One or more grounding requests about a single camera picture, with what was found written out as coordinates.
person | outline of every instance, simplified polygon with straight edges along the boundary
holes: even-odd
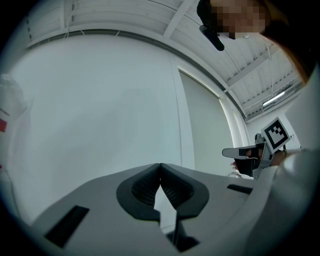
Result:
[[[210,8],[205,16],[201,6]],[[313,37],[317,28],[313,2],[290,0],[200,0],[198,15],[202,22],[210,19],[210,29],[230,38],[260,33],[276,43],[296,67],[304,84],[319,59],[319,48]]]

ceiling beam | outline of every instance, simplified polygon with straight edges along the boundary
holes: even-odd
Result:
[[[297,77],[298,77],[298,75],[295,71],[291,72],[289,75],[287,75],[281,81],[274,84],[273,93],[275,94],[277,91],[281,90],[283,87],[285,87],[287,84],[289,84],[292,80],[296,79]],[[263,93],[259,94],[257,97],[254,97],[253,99],[242,104],[242,107],[246,110],[248,108],[253,107],[254,105],[257,105],[257,104],[267,100],[268,98],[270,98],[272,96],[273,96],[272,89],[268,88]]]
[[[195,2],[195,0],[184,0],[182,4],[180,5],[179,9],[175,12],[173,15],[173,18],[171,19],[169,25],[166,27],[163,36],[167,39],[169,39],[178,26],[179,22],[185,15],[185,13],[188,11],[190,6]]]
[[[277,46],[271,47],[270,48],[271,56],[274,55],[278,50],[279,50],[279,48]],[[251,72],[258,69],[268,59],[269,59],[269,52],[265,51],[262,55],[260,55],[258,58],[256,58],[248,66],[246,66],[244,69],[242,69],[238,74],[236,74],[229,81],[227,81],[226,84],[229,86],[229,88],[225,89],[223,92],[226,93],[229,90],[231,90],[237,84],[237,82],[241,81],[247,75],[249,75]]]
[[[60,29],[67,27],[67,21],[72,13],[72,0],[60,0]]]

white wall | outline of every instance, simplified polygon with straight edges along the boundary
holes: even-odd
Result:
[[[150,163],[182,165],[166,51],[123,37],[75,36],[33,49],[10,73],[34,99],[29,166],[13,181],[26,222],[91,179]]]
[[[250,145],[249,132],[248,132],[245,120],[244,120],[242,114],[240,113],[240,111],[231,102],[231,100],[229,98],[227,98],[227,101],[229,102],[229,106],[232,109],[233,116],[234,116],[234,119],[236,122],[236,127],[239,130],[240,138],[241,138],[241,141],[239,142],[239,146],[236,145],[235,148],[249,146]]]
[[[220,104],[222,106],[227,122],[229,124],[229,129],[230,129],[231,137],[233,141],[233,147],[234,148],[242,147],[243,141],[241,138],[241,133],[238,127],[236,116],[234,115],[234,112],[232,109],[232,103],[227,97],[224,96],[223,98],[220,99]]]
[[[275,111],[272,111],[252,122],[247,123],[247,129],[248,129],[251,145],[255,143],[255,135],[257,133],[261,133],[262,128],[264,128],[267,124],[269,124],[275,118],[279,117],[279,119],[281,120],[282,124],[284,125],[289,135],[292,136],[291,140],[286,144],[286,149],[295,150],[300,148],[299,139],[293,127],[291,126],[289,120],[285,116],[286,111],[292,106],[294,101],[295,100],[290,101],[288,104],[284,105],[283,107],[280,107]]]

black slot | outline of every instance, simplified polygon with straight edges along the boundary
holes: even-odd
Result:
[[[144,221],[160,222],[160,212],[154,209],[160,186],[160,164],[125,179],[116,189],[121,207],[132,217]]]
[[[160,164],[160,169],[161,187],[176,209],[178,221],[198,216],[209,201],[208,188],[165,163]]]
[[[246,186],[235,185],[235,184],[230,184],[229,186],[227,186],[227,189],[238,191],[238,192],[242,192],[242,193],[250,195],[250,193],[252,192],[253,188],[246,187]]]
[[[49,232],[45,238],[55,245],[63,248],[81,223],[83,218],[89,212],[88,208],[81,206],[73,207]]]

ceiling light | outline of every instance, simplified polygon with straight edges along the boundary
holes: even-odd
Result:
[[[277,96],[273,97],[272,99],[269,99],[268,101],[266,101],[265,103],[262,104],[262,106],[268,105],[269,103],[273,102],[274,100],[278,99],[279,97],[281,97],[282,95],[284,95],[285,92],[281,92],[280,94],[278,94]]]

